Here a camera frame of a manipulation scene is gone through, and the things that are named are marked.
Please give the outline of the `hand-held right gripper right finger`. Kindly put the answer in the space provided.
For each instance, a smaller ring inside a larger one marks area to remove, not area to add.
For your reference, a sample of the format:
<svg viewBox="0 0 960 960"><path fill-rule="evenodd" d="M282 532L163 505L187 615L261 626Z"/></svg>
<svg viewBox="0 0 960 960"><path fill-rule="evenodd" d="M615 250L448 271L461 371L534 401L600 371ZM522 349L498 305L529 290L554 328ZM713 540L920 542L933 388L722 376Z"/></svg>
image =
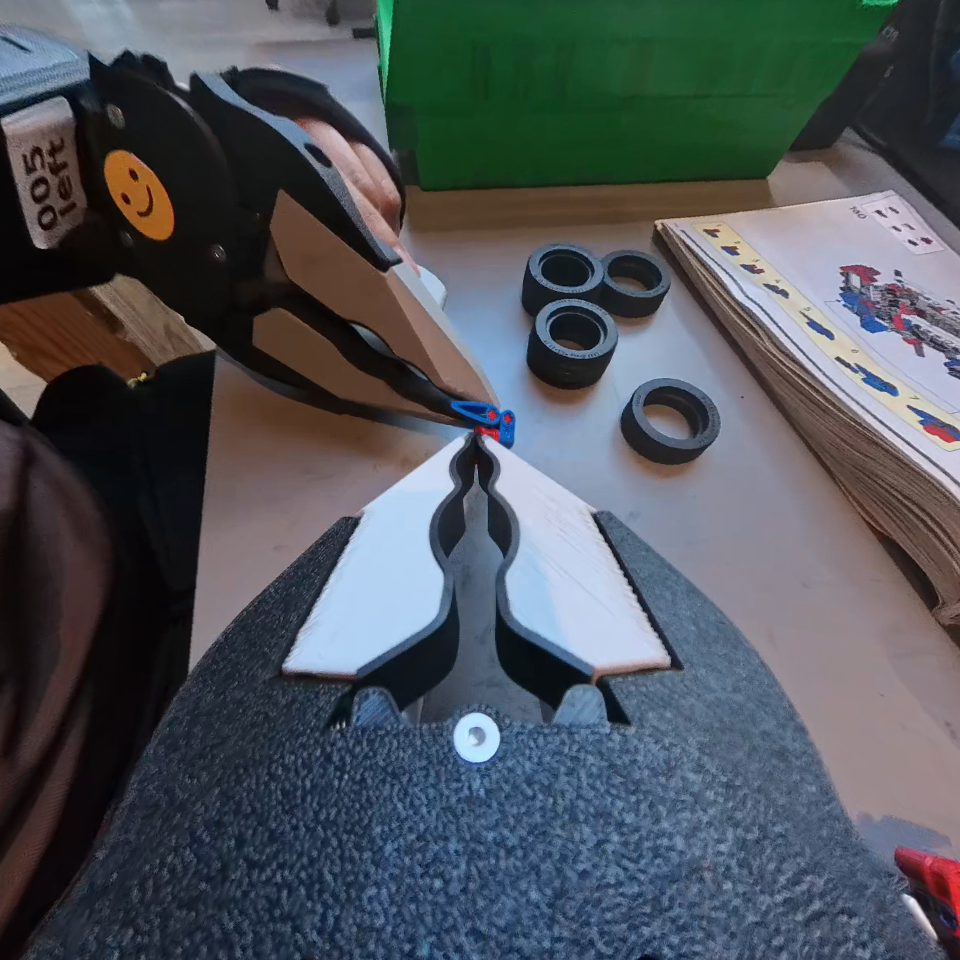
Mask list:
<svg viewBox="0 0 960 960"><path fill-rule="evenodd" d="M594 508L501 443L476 438L487 534L501 553L495 643L519 685L594 685L671 655Z"/></svg>

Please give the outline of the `printed toy car box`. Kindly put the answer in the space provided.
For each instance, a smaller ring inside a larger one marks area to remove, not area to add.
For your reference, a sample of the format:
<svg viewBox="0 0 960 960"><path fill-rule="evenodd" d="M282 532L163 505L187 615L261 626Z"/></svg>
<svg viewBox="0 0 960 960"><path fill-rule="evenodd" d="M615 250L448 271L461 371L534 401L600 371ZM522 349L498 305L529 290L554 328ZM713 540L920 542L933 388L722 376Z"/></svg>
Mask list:
<svg viewBox="0 0 960 960"><path fill-rule="evenodd" d="M959 225L959 3L898 2L790 147L851 130Z"/></svg>

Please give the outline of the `person's left hand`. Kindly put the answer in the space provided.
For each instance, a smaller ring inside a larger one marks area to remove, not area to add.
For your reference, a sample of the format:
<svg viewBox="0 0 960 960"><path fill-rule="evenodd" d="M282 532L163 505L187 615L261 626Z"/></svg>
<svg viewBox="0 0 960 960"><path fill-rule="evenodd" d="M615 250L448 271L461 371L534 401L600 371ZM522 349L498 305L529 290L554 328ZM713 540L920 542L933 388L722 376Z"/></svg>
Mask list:
<svg viewBox="0 0 960 960"><path fill-rule="evenodd" d="M301 116L294 123L339 171L370 232L419 274L419 266L402 244L400 191L375 152L359 141L345 138L322 119Z"/></svg>

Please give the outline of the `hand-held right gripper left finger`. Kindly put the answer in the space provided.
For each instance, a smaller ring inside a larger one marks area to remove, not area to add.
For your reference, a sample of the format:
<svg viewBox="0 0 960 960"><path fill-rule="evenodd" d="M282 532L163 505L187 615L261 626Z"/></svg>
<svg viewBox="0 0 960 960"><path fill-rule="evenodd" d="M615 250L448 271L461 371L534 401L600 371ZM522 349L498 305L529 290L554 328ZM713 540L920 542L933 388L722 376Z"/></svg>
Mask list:
<svg viewBox="0 0 960 960"><path fill-rule="evenodd" d="M451 611L450 554L473 464L474 439L454 440L360 510L284 674L362 679L437 632Z"/></svg>

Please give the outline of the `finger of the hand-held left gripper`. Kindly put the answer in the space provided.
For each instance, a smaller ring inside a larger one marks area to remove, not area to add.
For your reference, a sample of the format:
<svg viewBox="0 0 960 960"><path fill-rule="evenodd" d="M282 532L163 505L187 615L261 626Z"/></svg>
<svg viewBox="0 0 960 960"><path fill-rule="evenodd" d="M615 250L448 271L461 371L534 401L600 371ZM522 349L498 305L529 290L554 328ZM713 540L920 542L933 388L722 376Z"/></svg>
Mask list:
<svg viewBox="0 0 960 960"><path fill-rule="evenodd" d="M252 318L251 345L293 379L290 390L330 413L383 424L466 427L450 397L366 327L272 306Z"/></svg>
<svg viewBox="0 0 960 960"><path fill-rule="evenodd" d="M405 261L379 270L284 190L277 193L270 237L288 279L314 300L371 330L447 394L499 405L483 367Z"/></svg>

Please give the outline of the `narrow black rubber tyre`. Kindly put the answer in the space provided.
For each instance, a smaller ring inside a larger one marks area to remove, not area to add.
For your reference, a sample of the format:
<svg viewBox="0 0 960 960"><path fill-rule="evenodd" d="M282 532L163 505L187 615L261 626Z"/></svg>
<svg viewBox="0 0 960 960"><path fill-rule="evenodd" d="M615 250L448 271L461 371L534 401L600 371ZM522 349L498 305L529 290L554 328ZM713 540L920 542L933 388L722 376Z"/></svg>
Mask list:
<svg viewBox="0 0 960 960"><path fill-rule="evenodd" d="M685 437L669 435L654 425L648 407L663 407L681 417ZM624 406L620 428L628 446L642 457L665 466L683 466L697 460L717 440L721 416L702 390L676 378L656 378L640 384Z"/></svg>
<svg viewBox="0 0 960 960"><path fill-rule="evenodd" d="M601 265L599 304L607 313L643 319L658 311L670 289L670 277L660 258L641 250L620 249L604 256Z"/></svg>

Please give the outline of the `grey desk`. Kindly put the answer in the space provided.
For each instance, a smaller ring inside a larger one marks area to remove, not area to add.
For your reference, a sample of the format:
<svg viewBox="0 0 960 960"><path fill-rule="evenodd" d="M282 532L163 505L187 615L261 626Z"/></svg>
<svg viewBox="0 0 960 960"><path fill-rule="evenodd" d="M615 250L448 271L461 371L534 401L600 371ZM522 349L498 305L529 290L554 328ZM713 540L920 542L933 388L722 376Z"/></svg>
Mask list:
<svg viewBox="0 0 960 960"><path fill-rule="evenodd" d="M787 159L775 206L910 188L848 140ZM653 250L652 222L420 231L408 249L448 291L446 312L518 415L515 450L594 507L613 512L743 632L792 699L850 818L885 857L898 845L958 859L958 649L753 378L681 277L652 318L626 323L587 390L555 390L526 365L520 305L534 248L597 255ZM718 406L722 430L686 466L636 455L619 429L632 391L678 378ZM450 441L454 431L329 414L281 397L218 356L212 393L191 668L236 615L339 518ZM424 701L445 719L466 704L540 719L494 642L495 563L485 498L465 501L456 548L463 629L452 673Z"/></svg>

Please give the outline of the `open instruction book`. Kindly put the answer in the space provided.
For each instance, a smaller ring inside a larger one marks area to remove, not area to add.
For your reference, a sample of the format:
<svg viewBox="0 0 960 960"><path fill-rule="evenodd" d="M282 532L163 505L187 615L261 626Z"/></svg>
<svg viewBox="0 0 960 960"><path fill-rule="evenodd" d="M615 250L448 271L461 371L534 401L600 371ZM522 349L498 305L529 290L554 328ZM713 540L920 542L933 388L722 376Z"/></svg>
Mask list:
<svg viewBox="0 0 960 960"><path fill-rule="evenodd" d="M861 516L959 618L959 258L892 190L654 222Z"/></svg>

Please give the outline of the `green plastic bin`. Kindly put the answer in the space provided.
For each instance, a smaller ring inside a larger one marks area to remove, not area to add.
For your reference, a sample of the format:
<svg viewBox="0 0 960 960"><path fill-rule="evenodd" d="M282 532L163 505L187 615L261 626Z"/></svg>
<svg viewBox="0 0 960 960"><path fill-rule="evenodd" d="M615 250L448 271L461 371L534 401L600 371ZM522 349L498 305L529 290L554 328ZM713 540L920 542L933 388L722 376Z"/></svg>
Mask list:
<svg viewBox="0 0 960 960"><path fill-rule="evenodd" d="M767 178L896 2L382 1L422 190Z"/></svg>

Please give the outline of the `person's brown shirt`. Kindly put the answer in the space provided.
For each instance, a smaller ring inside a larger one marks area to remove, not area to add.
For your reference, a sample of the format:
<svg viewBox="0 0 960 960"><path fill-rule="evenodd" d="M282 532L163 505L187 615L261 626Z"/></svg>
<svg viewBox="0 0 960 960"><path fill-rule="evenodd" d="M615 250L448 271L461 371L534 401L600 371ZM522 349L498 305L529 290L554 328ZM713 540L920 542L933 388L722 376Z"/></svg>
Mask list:
<svg viewBox="0 0 960 960"><path fill-rule="evenodd" d="M16 911L57 834L90 724L84 678L113 577L86 481L1 426L1 896Z"/></svg>

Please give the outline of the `wide black rubber tyre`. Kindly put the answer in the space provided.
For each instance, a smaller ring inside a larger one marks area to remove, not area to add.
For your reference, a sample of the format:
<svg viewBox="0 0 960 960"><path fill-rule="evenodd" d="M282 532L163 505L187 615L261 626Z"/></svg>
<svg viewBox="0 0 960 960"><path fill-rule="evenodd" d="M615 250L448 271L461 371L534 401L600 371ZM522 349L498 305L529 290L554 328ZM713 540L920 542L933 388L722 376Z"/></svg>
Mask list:
<svg viewBox="0 0 960 960"><path fill-rule="evenodd" d="M528 258L521 285L521 305L531 317L560 301L598 304L604 280L602 261L589 249L567 243L547 244Z"/></svg>
<svg viewBox="0 0 960 960"><path fill-rule="evenodd" d="M617 345L618 327L607 310L579 298L559 299L536 314L526 361L550 386L585 389L605 374Z"/></svg>

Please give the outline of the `toy brick car model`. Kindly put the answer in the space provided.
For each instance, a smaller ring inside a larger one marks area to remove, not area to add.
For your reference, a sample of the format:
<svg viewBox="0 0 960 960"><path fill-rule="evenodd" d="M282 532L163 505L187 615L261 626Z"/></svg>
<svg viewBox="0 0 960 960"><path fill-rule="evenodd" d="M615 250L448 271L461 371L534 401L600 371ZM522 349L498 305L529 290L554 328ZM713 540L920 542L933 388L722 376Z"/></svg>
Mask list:
<svg viewBox="0 0 960 960"><path fill-rule="evenodd" d="M959 958L959 862L908 846L894 848L894 863L910 892L906 905L948 958Z"/></svg>

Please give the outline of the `wooden furniture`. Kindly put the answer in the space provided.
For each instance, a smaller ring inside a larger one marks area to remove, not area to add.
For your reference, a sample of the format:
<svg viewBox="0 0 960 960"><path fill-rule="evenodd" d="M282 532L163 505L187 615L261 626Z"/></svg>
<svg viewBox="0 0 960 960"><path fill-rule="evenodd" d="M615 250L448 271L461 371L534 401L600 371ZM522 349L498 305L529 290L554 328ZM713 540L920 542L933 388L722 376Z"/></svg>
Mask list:
<svg viewBox="0 0 960 960"><path fill-rule="evenodd" d="M1 340L18 363L46 382L85 366L132 380L214 350L209 337L126 276L3 305Z"/></svg>

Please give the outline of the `beige wooden table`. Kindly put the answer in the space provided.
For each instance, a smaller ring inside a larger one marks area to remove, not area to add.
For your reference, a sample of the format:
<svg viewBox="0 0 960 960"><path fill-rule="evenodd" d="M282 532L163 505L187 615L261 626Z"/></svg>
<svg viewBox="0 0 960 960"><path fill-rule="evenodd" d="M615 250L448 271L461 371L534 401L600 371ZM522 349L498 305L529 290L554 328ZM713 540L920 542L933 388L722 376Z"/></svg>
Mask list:
<svg viewBox="0 0 960 960"><path fill-rule="evenodd" d="M407 189L413 231L626 224L774 207L765 179L425 191Z"/></svg>

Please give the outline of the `blue pointed brick assembly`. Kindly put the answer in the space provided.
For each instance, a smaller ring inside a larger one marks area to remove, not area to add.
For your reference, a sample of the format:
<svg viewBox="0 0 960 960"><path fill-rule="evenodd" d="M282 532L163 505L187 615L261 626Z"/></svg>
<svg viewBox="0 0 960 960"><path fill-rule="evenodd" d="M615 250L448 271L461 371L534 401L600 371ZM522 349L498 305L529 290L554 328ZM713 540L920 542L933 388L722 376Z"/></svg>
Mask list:
<svg viewBox="0 0 960 960"><path fill-rule="evenodd" d="M449 406L454 419L472 432L475 426L499 426L499 444L508 450L513 447L517 429L517 417L513 411L490 403L461 399L451 400Z"/></svg>

